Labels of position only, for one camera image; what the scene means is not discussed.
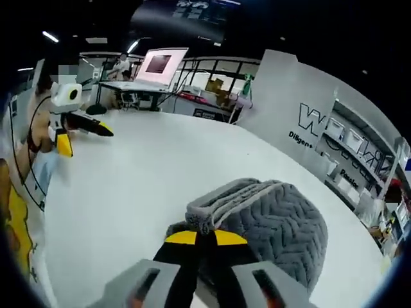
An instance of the laptop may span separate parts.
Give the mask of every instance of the laptop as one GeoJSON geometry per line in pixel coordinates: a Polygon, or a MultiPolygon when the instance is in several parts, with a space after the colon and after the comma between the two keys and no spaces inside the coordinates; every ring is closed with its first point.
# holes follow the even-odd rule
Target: laptop
{"type": "Polygon", "coordinates": [[[188,48],[151,49],[133,81],[137,87],[169,92],[171,82],[188,48]]]}

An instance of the gray knit fabric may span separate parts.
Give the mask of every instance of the gray knit fabric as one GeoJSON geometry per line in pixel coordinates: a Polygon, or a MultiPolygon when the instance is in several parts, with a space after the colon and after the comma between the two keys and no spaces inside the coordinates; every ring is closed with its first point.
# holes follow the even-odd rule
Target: gray knit fabric
{"type": "MultiPolygon", "coordinates": [[[[317,208],[295,186],[279,181],[257,184],[255,179],[240,179],[224,188],[190,203],[186,222],[170,226],[167,233],[187,229],[207,233],[218,222],[217,228],[244,237],[259,260],[272,261],[311,293],[328,240],[326,223],[317,208]],[[195,208],[212,211],[198,215],[195,208]],[[225,210],[228,216],[213,215],[217,210],[225,210]]],[[[206,264],[200,269],[200,278],[212,287],[206,264]]]]}

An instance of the white wall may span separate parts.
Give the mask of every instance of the white wall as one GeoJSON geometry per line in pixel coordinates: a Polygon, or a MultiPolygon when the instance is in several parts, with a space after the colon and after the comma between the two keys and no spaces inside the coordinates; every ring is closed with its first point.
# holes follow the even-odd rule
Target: white wall
{"type": "Polygon", "coordinates": [[[371,101],[338,78],[298,62],[294,55],[266,50],[252,84],[254,108],[244,110],[239,125],[301,162],[306,146],[324,129],[337,98],[366,118],[394,145],[399,132],[371,101]]]}

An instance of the laptop screen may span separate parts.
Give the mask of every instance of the laptop screen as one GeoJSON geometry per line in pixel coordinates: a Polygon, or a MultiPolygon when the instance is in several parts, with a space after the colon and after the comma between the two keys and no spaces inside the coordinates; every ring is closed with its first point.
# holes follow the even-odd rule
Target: laptop screen
{"type": "Polygon", "coordinates": [[[149,50],[134,81],[150,81],[169,86],[188,48],[149,50]]]}

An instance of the ceiling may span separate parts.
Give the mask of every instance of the ceiling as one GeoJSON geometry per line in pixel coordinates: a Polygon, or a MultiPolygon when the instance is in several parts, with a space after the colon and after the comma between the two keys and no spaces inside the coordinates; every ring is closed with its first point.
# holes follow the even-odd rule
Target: ceiling
{"type": "MultiPolygon", "coordinates": [[[[381,4],[364,0],[237,1],[242,3],[241,10],[229,20],[223,46],[186,42],[191,56],[261,58],[267,48],[293,53],[300,62],[340,78],[367,96],[411,142],[404,111],[409,97],[406,74],[410,71],[405,30],[410,26],[398,0],[381,4]]],[[[7,46],[3,69],[11,73],[9,82],[18,68],[33,66],[45,55],[125,51],[136,37],[144,36],[143,28],[130,29],[130,19],[142,0],[67,3],[16,2],[10,12],[3,12],[2,37],[7,46]],[[56,35],[60,42],[44,38],[43,30],[56,35]],[[109,43],[92,46],[84,40],[90,36],[107,37],[109,43]]],[[[154,37],[142,40],[137,52],[175,44],[173,39],[154,37]]]]}

